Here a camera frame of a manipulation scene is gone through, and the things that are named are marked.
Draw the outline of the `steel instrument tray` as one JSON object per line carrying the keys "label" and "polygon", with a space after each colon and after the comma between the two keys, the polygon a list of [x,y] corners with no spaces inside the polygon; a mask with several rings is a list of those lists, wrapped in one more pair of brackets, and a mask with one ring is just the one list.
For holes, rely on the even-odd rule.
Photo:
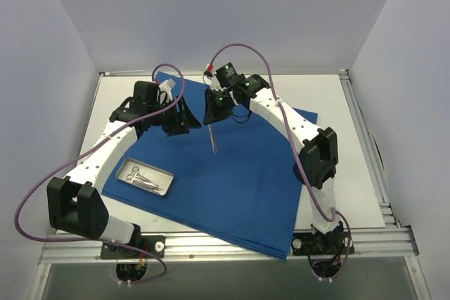
{"label": "steel instrument tray", "polygon": [[[140,168],[140,172],[150,180],[156,182],[160,187],[162,188],[162,191],[156,192],[156,191],[150,191],[150,190],[144,190],[141,188],[138,188],[129,182],[126,181],[126,176],[130,173],[130,170],[133,166],[138,166]],[[115,174],[115,177],[129,185],[134,186],[135,188],[138,188],[140,190],[146,191],[148,193],[152,193],[158,196],[165,196],[174,180],[174,174],[165,171],[163,169],[154,167],[152,165],[140,162],[138,160],[132,159],[132,158],[126,158],[121,165],[119,166],[119,169],[117,170],[117,173]]]}

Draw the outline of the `blue surgical wrap cloth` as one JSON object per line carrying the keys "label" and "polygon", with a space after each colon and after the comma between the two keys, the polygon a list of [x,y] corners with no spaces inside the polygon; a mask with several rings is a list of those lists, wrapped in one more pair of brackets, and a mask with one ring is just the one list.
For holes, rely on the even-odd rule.
{"label": "blue surgical wrap cloth", "polygon": [[146,131],[126,158],[174,174],[165,196],[135,188],[111,174],[103,195],[148,213],[279,259],[290,252],[302,190],[288,141],[261,117],[230,119],[166,136]]}

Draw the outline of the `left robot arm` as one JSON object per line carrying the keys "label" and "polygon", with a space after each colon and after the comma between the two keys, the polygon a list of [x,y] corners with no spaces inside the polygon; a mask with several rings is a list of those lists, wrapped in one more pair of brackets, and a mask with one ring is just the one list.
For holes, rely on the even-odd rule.
{"label": "left robot arm", "polygon": [[188,133],[200,122],[181,95],[174,96],[173,79],[161,83],[137,81],[132,96],[111,113],[107,124],[86,157],[64,178],[47,184],[49,222],[52,228],[89,240],[116,242],[125,257],[142,248],[138,225],[109,214],[101,192],[123,154],[152,126],[167,136]]}

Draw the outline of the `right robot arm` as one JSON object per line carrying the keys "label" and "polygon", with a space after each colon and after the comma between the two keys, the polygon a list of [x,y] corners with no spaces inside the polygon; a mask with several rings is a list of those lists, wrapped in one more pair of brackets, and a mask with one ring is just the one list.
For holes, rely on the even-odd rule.
{"label": "right robot arm", "polygon": [[338,243],[335,213],[334,178],[338,164],[336,132],[322,129],[280,99],[271,80],[258,74],[246,77],[232,63],[214,71],[208,65],[204,76],[210,80],[205,89],[203,124],[228,119],[236,106],[258,115],[280,132],[291,144],[295,156],[296,178],[307,188],[313,209],[311,226],[316,232],[312,244],[319,252],[329,252]]}

